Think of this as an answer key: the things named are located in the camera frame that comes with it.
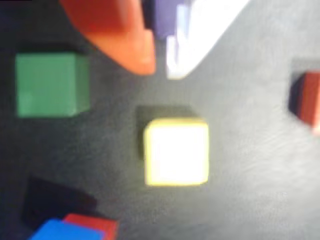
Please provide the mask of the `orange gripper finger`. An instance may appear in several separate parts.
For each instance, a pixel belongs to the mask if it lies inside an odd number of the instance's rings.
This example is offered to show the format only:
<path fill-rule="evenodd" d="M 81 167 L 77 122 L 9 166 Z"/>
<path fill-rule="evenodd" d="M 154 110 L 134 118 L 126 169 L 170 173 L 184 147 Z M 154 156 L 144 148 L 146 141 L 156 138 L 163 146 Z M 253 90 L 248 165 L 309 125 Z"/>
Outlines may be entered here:
<path fill-rule="evenodd" d="M 153 32 L 139 0 L 61 0 L 70 23 L 121 67 L 137 75 L 156 71 Z"/>

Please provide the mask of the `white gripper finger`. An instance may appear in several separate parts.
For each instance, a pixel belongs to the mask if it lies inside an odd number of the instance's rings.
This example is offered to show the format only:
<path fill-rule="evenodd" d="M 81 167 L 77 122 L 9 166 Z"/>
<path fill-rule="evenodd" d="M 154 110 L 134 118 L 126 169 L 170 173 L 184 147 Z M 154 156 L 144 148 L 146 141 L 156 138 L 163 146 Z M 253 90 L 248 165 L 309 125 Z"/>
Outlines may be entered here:
<path fill-rule="evenodd" d="M 166 77 L 194 71 L 248 5 L 248 0 L 185 0 L 176 7 L 174 33 L 166 37 Z"/>

